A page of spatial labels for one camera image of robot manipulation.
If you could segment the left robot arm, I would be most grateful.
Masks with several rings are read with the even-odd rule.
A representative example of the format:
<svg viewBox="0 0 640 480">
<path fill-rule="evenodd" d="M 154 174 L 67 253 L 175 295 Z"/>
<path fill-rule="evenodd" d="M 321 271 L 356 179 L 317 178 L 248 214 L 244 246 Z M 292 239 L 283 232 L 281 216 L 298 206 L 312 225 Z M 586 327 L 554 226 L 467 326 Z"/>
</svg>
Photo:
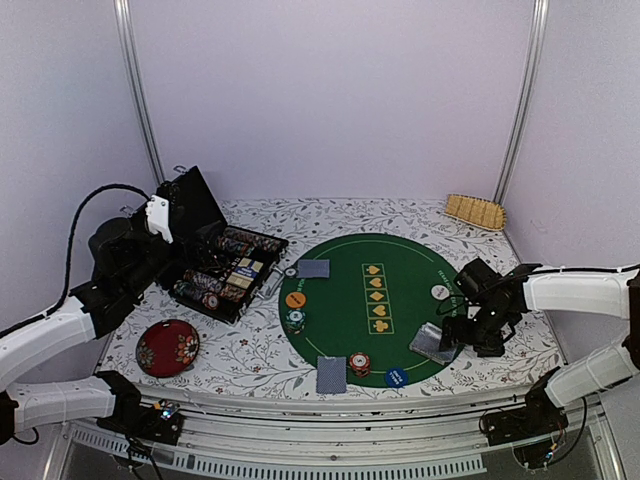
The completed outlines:
<svg viewBox="0 0 640 480">
<path fill-rule="evenodd" d="M 159 195 L 145 198 L 132 218 L 103 223 L 90 240 L 90 281 L 65 286 L 59 300 L 1 333 L 1 441 L 35 427 L 94 417 L 112 431 L 136 436 L 148 426 L 139 390 L 107 371 L 67 383 L 39 384 L 25 393 L 24 373 L 80 344 L 117 330 L 168 262 L 173 242 L 171 206 Z"/>
</svg>

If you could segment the orange big blind button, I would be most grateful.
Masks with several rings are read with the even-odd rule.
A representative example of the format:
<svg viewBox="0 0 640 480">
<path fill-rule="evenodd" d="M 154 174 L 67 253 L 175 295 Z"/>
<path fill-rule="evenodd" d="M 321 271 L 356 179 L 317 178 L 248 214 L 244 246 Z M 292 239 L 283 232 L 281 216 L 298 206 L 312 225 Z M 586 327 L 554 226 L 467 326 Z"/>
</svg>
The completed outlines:
<svg viewBox="0 0 640 480">
<path fill-rule="evenodd" d="M 299 291 L 290 292 L 285 297 L 285 304 L 290 309 L 301 309 L 307 303 L 307 297 Z"/>
</svg>

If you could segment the red five chip stack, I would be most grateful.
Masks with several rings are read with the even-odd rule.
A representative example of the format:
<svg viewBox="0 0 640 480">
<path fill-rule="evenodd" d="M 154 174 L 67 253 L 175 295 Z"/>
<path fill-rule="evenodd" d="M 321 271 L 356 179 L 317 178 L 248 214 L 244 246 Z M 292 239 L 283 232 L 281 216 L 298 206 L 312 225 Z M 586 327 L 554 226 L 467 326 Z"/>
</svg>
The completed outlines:
<svg viewBox="0 0 640 480">
<path fill-rule="evenodd" d="M 220 305 L 218 296 L 212 292 L 205 292 L 201 298 L 202 305 L 208 310 L 215 311 Z"/>
</svg>

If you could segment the dealt cards front edge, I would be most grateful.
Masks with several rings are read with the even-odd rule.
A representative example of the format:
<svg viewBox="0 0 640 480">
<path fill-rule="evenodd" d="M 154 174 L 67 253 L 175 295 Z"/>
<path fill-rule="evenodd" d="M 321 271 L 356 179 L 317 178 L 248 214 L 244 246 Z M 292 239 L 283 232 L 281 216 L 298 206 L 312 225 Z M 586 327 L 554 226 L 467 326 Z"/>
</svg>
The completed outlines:
<svg viewBox="0 0 640 480">
<path fill-rule="evenodd" d="M 346 358 L 318 356 L 316 392 L 322 395 L 343 394 L 346 390 Z"/>
</svg>

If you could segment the grey playing card deck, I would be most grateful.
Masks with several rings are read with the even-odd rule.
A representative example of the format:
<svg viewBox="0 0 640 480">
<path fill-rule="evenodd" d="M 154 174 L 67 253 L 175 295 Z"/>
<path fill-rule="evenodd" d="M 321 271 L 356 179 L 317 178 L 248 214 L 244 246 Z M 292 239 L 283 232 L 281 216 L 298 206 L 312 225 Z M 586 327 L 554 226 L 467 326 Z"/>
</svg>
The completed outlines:
<svg viewBox="0 0 640 480">
<path fill-rule="evenodd" d="M 409 344 L 409 350 L 439 365 L 447 365 L 455 359 L 457 349 L 452 347 L 441 350 L 441 339 L 442 330 L 437 325 L 426 322 L 416 332 Z"/>
</svg>

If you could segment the dealt cards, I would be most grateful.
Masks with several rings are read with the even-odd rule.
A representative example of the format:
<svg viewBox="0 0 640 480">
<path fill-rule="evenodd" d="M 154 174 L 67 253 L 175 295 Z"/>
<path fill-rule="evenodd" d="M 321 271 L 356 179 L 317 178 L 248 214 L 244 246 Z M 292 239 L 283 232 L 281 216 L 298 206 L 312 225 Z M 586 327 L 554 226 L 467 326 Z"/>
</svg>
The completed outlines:
<svg viewBox="0 0 640 480">
<path fill-rule="evenodd" d="M 297 277 L 301 279 L 330 277 L 329 259 L 300 259 L 297 262 Z"/>
</svg>

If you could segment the white dealer button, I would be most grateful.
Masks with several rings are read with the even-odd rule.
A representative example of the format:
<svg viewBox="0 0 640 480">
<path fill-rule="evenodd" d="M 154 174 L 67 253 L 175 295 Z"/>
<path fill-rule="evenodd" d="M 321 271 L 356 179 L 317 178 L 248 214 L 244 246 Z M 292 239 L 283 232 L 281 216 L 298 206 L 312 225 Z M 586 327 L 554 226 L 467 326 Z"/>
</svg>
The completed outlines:
<svg viewBox="0 0 640 480">
<path fill-rule="evenodd" d="M 445 285 L 434 285 L 431 288 L 431 295 L 437 301 L 443 301 L 450 297 L 450 290 Z"/>
</svg>

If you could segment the green chip stack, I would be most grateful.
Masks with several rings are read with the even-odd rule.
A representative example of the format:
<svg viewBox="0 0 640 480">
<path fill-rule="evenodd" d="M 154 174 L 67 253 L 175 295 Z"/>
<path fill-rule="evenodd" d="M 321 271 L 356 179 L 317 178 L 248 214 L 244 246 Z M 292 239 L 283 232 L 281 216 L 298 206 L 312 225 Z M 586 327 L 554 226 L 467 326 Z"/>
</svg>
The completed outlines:
<svg viewBox="0 0 640 480">
<path fill-rule="evenodd" d="M 299 334 L 305 328 L 306 314 L 303 310 L 290 310 L 284 319 L 284 328 L 288 333 Z"/>
</svg>

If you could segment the blue small blind button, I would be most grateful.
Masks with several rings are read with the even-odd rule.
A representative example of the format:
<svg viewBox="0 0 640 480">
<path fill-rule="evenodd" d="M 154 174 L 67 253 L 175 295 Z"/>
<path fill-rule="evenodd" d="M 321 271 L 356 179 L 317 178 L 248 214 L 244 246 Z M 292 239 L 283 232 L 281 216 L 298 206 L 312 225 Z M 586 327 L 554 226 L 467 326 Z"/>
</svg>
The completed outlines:
<svg viewBox="0 0 640 480">
<path fill-rule="evenodd" d="M 385 372 L 384 380 L 388 387 L 399 389 L 409 384 L 409 375 L 403 368 L 393 367 Z"/>
</svg>

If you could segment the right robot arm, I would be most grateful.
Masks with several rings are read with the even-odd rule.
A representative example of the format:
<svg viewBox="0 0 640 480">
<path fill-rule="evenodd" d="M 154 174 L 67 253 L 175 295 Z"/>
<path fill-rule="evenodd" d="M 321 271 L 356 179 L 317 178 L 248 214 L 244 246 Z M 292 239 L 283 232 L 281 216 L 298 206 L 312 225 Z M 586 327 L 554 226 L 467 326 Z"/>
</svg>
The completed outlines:
<svg viewBox="0 0 640 480">
<path fill-rule="evenodd" d="M 553 322 L 568 320 L 565 336 L 585 320 L 594 334 L 597 320 L 612 320 L 612 333 L 594 344 L 582 358 L 543 375 L 525 397 L 517 427 L 537 436 L 556 413 L 592 393 L 618 386 L 639 373 L 639 268 L 550 267 L 536 263 L 500 274 L 482 259 L 466 264 L 454 284 L 473 316 L 455 313 L 442 320 L 439 347 L 471 347 L 480 357 L 499 357 L 514 329 L 528 313 L 547 314 Z"/>
</svg>

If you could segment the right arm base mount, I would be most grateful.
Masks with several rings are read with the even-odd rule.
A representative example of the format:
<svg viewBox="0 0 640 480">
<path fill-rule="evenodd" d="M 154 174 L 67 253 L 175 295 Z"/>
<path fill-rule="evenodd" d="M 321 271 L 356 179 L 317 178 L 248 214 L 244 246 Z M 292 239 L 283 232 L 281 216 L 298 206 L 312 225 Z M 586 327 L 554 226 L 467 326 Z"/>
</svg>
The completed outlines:
<svg viewBox="0 0 640 480">
<path fill-rule="evenodd" d="M 479 420 L 480 432 L 490 446 L 545 436 L 543 441 L 516 446 L 513 450 L 516 461 L 529 470 L 544 468 L 551 463 L 559 446 L 553 435 L 562 437 L 567 426 L 563 407 L 556 407 L 545 396 L 535 395 L 527 395 L 521 407 L 485 413 Z"/>
</svg>

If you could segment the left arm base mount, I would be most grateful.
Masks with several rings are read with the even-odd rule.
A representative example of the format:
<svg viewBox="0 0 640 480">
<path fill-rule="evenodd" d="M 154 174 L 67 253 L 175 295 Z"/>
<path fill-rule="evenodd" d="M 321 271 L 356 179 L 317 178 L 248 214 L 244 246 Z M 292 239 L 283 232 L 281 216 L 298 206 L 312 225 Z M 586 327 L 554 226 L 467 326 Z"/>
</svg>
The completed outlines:
<svg viewBox="0 0 640 480">
<path fill-rule="evenodd" d="M 98 427 L 131 438 L 176 446 L 184 424 L 181 405 L 160 400 L 152 406 L 138 405 L 96 421 Z"/>
</svg>

